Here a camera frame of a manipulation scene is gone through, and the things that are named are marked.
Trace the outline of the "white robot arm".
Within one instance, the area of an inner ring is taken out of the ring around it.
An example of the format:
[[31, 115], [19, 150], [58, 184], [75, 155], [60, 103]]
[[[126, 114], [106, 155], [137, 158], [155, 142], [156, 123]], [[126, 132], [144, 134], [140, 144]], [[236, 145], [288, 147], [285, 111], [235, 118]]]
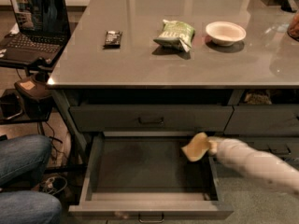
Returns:
[[274, 192], [299, 198], [299, 171], [277, 156], [232, 138], [208, 137], [209, 152], [227, 168]]

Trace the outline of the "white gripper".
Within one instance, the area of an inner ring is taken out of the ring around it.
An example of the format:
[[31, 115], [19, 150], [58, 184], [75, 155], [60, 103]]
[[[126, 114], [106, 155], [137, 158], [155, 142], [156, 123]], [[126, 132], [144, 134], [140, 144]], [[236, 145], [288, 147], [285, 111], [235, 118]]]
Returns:
[[237, 139], [209, 137], [209, 153], [214, 155], [224, 166], [240, 169], [249, 154], [249, 146]]

